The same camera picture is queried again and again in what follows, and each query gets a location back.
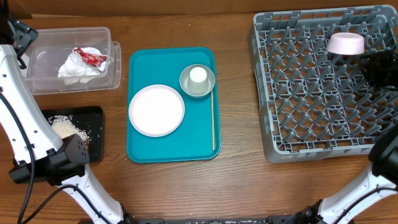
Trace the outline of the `small white plate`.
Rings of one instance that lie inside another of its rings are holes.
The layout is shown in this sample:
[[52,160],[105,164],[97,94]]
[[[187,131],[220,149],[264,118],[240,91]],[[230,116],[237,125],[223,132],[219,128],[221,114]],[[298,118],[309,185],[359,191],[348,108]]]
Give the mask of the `small white plate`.
[[365,52],[364,37],[349,32],[333,34],[327,43],[326,50],[339,55],[360,55]]

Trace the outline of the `white napkin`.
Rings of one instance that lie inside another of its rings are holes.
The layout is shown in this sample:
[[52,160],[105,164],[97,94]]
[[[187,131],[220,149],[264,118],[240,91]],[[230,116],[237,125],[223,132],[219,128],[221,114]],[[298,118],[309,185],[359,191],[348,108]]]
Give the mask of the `white napkin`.
[[98,49],[96,49],[96,48],[93,48],[93,47],[83,47],[83,48],[81,48],[81,49],[83,49],[85,52],[87,52],[87,53],[91,53],[91,54],[101,54],[101,55],[103,55]]

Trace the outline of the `red snack wrapper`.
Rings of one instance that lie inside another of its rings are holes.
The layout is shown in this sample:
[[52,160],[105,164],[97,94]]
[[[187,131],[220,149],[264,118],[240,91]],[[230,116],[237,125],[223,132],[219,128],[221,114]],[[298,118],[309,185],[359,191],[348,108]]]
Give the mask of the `red snack wrapper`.
[[93,70],[96,70],[99,73],[103,73],[105,71],[107,64],[106,61],[108,59],[107,56],[101,54],[87,53],[81,48],[75,48],[73,51],[77,52],[80,55],[82,61]]

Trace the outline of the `pile of white rice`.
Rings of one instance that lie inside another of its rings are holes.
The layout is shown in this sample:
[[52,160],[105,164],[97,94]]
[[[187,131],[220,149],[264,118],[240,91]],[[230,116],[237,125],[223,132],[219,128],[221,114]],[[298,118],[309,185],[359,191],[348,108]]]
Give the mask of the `pile of white rice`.
[[88,133],[72,123],[71,116],[56,115],[48,118],[52,129],[63,139],[73,134],[79,135],[85,143],[90,141]]

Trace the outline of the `large white plate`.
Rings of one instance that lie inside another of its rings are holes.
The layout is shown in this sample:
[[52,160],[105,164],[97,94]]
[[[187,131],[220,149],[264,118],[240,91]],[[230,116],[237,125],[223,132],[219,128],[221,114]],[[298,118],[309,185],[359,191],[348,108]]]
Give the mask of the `large white plate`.
[[185,103],[172,87],[149,85],[133,96],[128,115],[130,123],[139,133],[162,137],[180,126],[185,115]]

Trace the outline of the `grey bowl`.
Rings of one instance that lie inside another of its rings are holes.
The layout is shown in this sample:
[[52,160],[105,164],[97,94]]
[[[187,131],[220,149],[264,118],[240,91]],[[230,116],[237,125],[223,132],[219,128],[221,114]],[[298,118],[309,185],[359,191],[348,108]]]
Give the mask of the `grey bowl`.
[[[206,90],[206,92],[203,92],[202,94],[194,94],[192,92],[190,92],[187,88],[187,82],[188,82],[188,76],[189,76],[189,72],[193,67],[203,67],[208,74],[208,88]],[[180,83],[180,87],[181,89],[189,96],[193,97],[193,98],[202,98],[204,96],[206,96],[207,94],[209,94],[212,89],[214,89],[215,87],[215,82],[216,82],[216,77],[215,74],[213,73],[213,71],[208,68],[207,66],[204,65],[200,65],[200,64],[193,64],[193,65],[189,65],[188,67],[186,67],[180,74],[180,78],[179,78],[179,83]]]

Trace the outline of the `white paper cup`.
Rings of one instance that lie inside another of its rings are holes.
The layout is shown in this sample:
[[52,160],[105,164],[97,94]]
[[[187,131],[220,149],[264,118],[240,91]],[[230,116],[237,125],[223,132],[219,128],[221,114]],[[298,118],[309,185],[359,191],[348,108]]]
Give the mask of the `white paper cup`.
[[193,67],[188,76],[187,88],[194,94],[202,94],[208,88],[208,74],[203,67]]

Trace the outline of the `white tissue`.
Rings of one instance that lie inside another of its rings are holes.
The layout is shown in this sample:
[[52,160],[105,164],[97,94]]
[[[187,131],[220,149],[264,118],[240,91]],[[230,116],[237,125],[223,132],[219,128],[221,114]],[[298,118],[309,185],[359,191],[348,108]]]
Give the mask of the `white tissue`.
[[87,83],[91,80],[91,78],[70,79],[70,77],[91,76],[96,74],[97,73],[90,66],[82,61],[80,54],[77,52],[72,52],[58,70],[58,77],[67,78],[63,80],[66,85],[71,85],[76,82]]

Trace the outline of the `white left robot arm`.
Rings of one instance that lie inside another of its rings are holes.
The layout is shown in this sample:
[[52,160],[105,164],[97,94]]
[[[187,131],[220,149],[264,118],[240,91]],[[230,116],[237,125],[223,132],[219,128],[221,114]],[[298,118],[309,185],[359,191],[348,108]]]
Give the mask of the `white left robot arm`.
[[[92,173],[88,150],[77,134],[61,138],[49,125],[23,79],[9,6],[1,1],[1,125],[14,151],[9,175],[27,183],[18,223],[28,223],[59,192],[64,191],[87,213],[93,223],[134,223]],[[24,217],[34,182],[46,181],[57,189],[27,218]]]

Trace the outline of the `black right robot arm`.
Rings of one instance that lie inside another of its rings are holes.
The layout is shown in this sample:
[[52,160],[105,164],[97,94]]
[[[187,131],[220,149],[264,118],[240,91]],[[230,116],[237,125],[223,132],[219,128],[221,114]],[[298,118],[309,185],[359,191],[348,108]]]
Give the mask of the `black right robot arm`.
[[[379,89],[397,90],[397,52],[386,50],[364,56],[359,62],[368,83]],[[368,156],[364,172],[331,197],[319,200],[289,217],[286,223],[351,223],[352,219],[381,199],[397,193],[397,125],[384,133]]]

